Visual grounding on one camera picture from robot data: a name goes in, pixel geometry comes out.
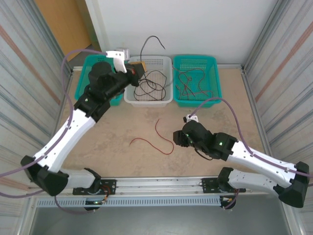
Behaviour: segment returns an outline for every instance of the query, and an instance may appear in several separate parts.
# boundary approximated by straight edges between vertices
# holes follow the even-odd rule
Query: plastic basket
[[[199,68],[205,72],[204,78],[201,70],[192,70],[187,72],[186,76],[184,74],[179,76],[180,72],[174,69],[174,100],[179,106],[197,107],[203,101],[211,97],[222,98],[220,77],[216,59],[214,57],[202,55],[178,55],[174,57],[174,68],[180,71]],[[191,91],[188,90],[188,88],[185,88],[180,80],[185,83]],[[220,103],[220,100],[209,101],[204,104],[203,107],[211,107],[217,103]]]
[[[140,98],[137,98],[140,99],[139,101],[137,101],[134,97],[135,87],[128,86],[125,89],[124,100],[127,103],[132,104],[134,107],[164,107],[173,100],[172,60],[171,58],[166,56],[142,56],[142,60],[146,64],[146,74],[151,71],[160,71],[167,77],[166,84],[164,86],[166,91],[165,97],[163,100],[160,101],[151,101],[152,98],[149,95],[146,95],[140,88],[137,88],[136,93],[143,94],[142,96],[140,96]],[[140,56],[131,57],[129,60],[129,62],[137,61],[140,61]],[[152,72],[147,76],[147,78],[161,85],[164,85],[165,82],[165,77],[159,72]],[[142,88],[146,92],[149,92],[149,89],[151,89],[148,87],[148,84],[143,84]],[[163,94],[161,92],[152,92],[150,93],[150,95],[152,95],[156,99],[161,99],[161,95]]]
[[[111,65],[112,71],[114,72],[113,58],[107,58],[105,55],[89,55],[86,57],[82,73],[80,74],[79,82],[75,92],[75,99],[78,100],[79,97],[84,93],[85,87],[89,84],[88,73],[91,71],[91,67],[98,62],[108,62]],[[123,94],[117,95],[114,99],[110,100],[111,106],[117,106],[122,100]]]

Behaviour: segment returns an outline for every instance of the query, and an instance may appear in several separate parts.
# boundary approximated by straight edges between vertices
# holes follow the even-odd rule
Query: teal basket
[[[91,71],[91,67],[98,62],[108,62],[111,65],[112,71],[114,72],[113,58],[107,58],[105,55],[89,55],[86,57],[82,73],[80,74],[79,82],[75,92],[75,99],[78,100],[79,97],[84,93],[85,87],[89,84],[88,73]],[[114,99],[110,100],[111,106],[117,106],[122,100],[123,94],[116,96]]]
[[[189,71],[186,73],[186,76],[184,74],[180,75],[181,81],[188,86],[191,90],[190,91],[188,88],[185,88],[183,83],[179,80],[180,72],[174,69],[174,100],[179,106],[198,107],[203,101],[211,97],[222,98],[219,71],[214,57],[204,55],[178,55],[174,57],[173,65],[175,69],[178,69],[181,72],[197,68],[202,69],[205,72],[204,78],[201,70]],[[207,96],[201,91],[211,91],[212,93],[205,92],[208,94]],[[209,101],[202,107],[208,108],[220,102],[220,100]]]

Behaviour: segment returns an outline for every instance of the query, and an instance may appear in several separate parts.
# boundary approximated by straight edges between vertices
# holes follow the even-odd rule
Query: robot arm
[[[144,74],[142,63],[124,64],[124,53],[107,51],[107,57],[113,58],[116,73],[106,62],[92,66],[88,74],[89,85],[74,105],[72,121],[68,119],[56,135],[33,157],[25,156],[21,165],[27,165],[45,156],[38,163],[27,168],[29,179],[45,190],[49,195],[56,196],[65,188],[88,188],[90,193],[97,192],[101,177],[90,169],[67,170],[61,166],[79,139],[92,128],[110,108],[110,100],[124,92],[128,85],[139,86],[139,79]],[[55,144],[56,140],[67,131],[63,138],[48,154],[46,150]]]
[[[264,191],[278,196],[282,202],[290,206],[303,207],[309,183],[307,177],[277,168],[250,155],[241,141],[226,133],[212,134],[198,123],[197,117],[186,116],[184,121],[187,123],[182,130],[174,132],[175,144],[182,147],[191,146],[212,159],[241,164],[260,173],[246,173],[224,167],[217,178],[221,190],[248,188]],[[251,150],[263,159],[283,166],[284,169],[309,173],[309,166],[303,162],[294,165]]]

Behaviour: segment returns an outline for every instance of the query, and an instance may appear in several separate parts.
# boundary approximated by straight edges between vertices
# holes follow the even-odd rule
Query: white wall
[[[86,0],[102,50],[144,54],[207,54],[244,63],[277,0]]]

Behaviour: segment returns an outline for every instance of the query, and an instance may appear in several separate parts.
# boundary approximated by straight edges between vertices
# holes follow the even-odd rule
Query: tan floor
[[[250,147],[262,151],[240,71],[223,69],[219,72],[223,97],[233,106],[246,141]],[[80,71],[74,72],[69,91],[73,102],[79,76]],[[132,139],[141,137],[164,152],[170,152],[171,144],[161,139],[154,130],[157,119],[160,118],[157,126],[159,133],[172,140],[173,132],[184,125],[183,116],[193,110],[194,108],[180,108],[174,101],[165,108],[135,108],[122,100],[119,106],[111,107],[81,138],[67,157],[63,168],[89,167],[103,177],[218,175],[224,166],[248,171],[245,167],[222,160],[204,160],[191,147],[175,146],[171,155],[163,155],[144,141],[135,141],[129,146]],[[234,117],[225,104],[203,108],[197,115],[201,124],[212,133],[226,132],[239,137]],[[67,117],[68,105],[62,123]]]

